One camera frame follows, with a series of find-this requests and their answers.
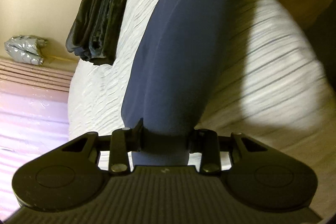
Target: silver plastic bag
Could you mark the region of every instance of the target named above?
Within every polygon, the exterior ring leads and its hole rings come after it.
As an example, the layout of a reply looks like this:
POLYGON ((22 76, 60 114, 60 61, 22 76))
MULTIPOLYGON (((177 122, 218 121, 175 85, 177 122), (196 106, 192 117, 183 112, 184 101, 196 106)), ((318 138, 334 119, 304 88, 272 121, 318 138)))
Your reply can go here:
POLYGON ((42 65, 41 48, 46 44, 46 39, 37 36, 13 36, 5 42, 5 50, 16 62, 42 65))

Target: blue fabric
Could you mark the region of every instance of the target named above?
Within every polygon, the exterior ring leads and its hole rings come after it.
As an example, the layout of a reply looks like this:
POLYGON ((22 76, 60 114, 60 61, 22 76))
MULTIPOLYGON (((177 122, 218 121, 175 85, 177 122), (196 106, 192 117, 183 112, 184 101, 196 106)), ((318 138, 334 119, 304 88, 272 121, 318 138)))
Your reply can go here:
POLYGON ((134 58, 122 105, 127 127, 143 117, 134 165, 186 165, 227 44, 229 0, 159 0, 134 58))

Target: white bed sheet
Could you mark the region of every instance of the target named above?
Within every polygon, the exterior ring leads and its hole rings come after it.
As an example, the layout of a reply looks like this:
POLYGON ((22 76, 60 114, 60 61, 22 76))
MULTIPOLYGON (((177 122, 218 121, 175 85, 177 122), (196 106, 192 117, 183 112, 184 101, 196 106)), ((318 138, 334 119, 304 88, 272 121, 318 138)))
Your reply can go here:
MULTIPOLYGON (((128 0, 113 66, 80 61, 69 99, 69 133, 111 134, 135 52, 158 0, 128 0)), ((300 28, 277 0, 236 0, 228 55, 198 127, 244 132, 311 166, 319 188, 312 208, 336 210, 335 97, 300 28)), ((191 157, 194 164, 198 155, 191 157)), ((107 153, 100 167, 106 168, 107 153)), ((222 159, 227 166, 228 159, 222 159)))

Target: silver screw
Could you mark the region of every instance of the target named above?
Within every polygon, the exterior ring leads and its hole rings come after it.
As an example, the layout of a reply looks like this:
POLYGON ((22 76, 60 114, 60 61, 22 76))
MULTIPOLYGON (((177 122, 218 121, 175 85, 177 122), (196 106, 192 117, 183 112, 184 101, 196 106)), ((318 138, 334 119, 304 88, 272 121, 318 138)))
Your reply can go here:
POLYGON ((208 163, 203 166, 203 171, 206 173, 214 173, 220 170, 219 166, 215 163, 208 163))
POLYGON ((113 164, 111 166, 111 171, 114 173, 120 173, 120 172, 124 172, 127 170, 127 166, 123 163, 117 163, 117 164, 113 164))

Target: sheer curtain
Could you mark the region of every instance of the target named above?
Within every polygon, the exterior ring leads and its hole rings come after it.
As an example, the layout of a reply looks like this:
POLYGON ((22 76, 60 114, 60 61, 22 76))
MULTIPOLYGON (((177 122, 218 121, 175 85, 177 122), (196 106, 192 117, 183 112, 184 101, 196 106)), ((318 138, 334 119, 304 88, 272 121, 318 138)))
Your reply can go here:
POLYGON ((68 141, 73 73, 0 59, 0 219, 19 208, 15 171, 68 141))

